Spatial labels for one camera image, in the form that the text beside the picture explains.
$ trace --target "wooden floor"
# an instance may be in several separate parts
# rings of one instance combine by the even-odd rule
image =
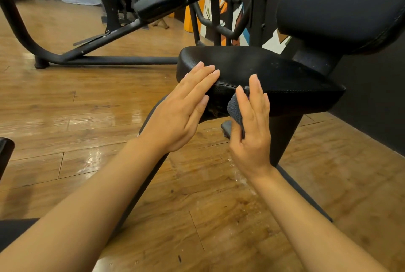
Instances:
[[[56,53],[103,32],[100,8],[18,4]],[[176,56],[182,24],[139,30],[94,53]],[[134,137],[176,85],[175,66],[35,70],[0,15],[0,136],[16,149],[0,183],[0,218],[41,217]],[[169,155],[94,271],[302,271],[261,199],[230,158],[222,120]],[[405,159],[327,113],[305,116],[281,165],[339,229],[391,271],[405,271]]]

